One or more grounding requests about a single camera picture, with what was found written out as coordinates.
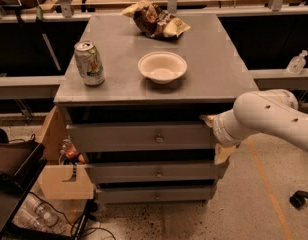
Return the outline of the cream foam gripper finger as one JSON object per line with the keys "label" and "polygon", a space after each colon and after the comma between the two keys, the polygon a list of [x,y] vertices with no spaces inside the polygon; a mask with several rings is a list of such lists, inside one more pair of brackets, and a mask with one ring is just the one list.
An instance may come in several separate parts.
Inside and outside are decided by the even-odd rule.
{"label": "cream foam gripper finger", "polygon": [[200,116],[200,119],[203,120],[209,128],[213,127],[213,121],[215,118],[216,118],[215,115],[201,115]]}

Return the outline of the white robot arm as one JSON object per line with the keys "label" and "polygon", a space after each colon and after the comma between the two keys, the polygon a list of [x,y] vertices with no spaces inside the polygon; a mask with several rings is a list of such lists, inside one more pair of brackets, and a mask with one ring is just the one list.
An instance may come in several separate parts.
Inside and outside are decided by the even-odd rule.
{"label": "white robot arm", "polygon": [[308,152],[308,114],[298,110],[297,99],[284,89],[244,93],[231,110],[200,118],[216,137],[216,165],[225,163],[243,140],[257,133],[278,137]]}

